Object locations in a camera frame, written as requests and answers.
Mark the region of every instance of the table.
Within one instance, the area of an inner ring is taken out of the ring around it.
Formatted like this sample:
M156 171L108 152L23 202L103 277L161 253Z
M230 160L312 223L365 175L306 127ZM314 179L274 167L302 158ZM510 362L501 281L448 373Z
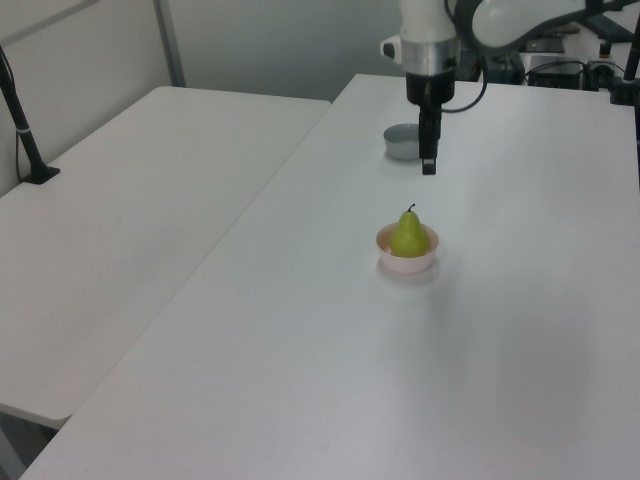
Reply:
M633 109L490 85L423 177L404 97L354 78L24 480L634 478ZM413 202L441 246L395 275Z
M59 428L327 102L163 87L0 200L0 411Z

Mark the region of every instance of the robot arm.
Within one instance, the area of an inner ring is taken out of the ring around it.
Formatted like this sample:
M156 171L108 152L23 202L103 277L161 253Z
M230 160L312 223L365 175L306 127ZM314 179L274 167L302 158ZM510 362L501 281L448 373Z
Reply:
M407 98L420 107L418 131L425 175L436 172L442 104L455 93L459 39L479 55L499 55L555 25L637 0L448 1L449 12L445 0L400 0L400 35L381 44L381 53L402 65Z

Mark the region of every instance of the gray bowl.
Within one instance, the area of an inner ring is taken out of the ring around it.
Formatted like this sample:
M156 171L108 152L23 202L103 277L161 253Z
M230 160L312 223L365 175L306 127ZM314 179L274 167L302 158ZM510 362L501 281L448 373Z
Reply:
M398 160L417 160L420 156L418 146L418 125L401 123L384 131L384 143L387 154Z

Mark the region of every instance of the pink bowl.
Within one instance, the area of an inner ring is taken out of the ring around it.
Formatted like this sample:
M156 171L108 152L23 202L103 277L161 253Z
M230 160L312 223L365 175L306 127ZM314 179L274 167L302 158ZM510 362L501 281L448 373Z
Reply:
M416 273L431 265L431 262L433 262L433 258L436 255L436 249L438 248L440 239L438 238L438 234L432 228L424 224L421 225L429 236L431 250L420 257L414 258L396 257L395 255L391 255L391 235L393 235L394 230L398 227L397 223L387 225L378 232L376 243L378 244L378 251L380 252L380 260L387 268L400 273Z

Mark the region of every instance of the black stand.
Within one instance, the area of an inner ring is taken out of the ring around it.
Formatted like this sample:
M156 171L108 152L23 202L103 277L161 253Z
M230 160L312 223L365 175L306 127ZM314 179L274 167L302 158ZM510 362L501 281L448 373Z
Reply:
M2 94L7 102L9 111L11 112L13 123L16 125L16 132L18 132L20 140L22 140L22 145L24 146L24 150L27 152L27 157L29 157L29 162L31 163L31 174L22 181L41 185L60 173L60 169L49 167L42 161L42 157L40 156L40 152L36 146L36 141L31 133L31 128L27 123L27 118L25 117L22 106L20 105L20 100L18 100L15 84L9 74L8 67L4 62L4 56L0 56L0 88L2 89Z
M631 50L627 58L627 66L624 69L622 80L616 81L611 91L611 103L614 105L629 105L640 107L640 86L636 82L636 71L640 62L640 15L633 33Z

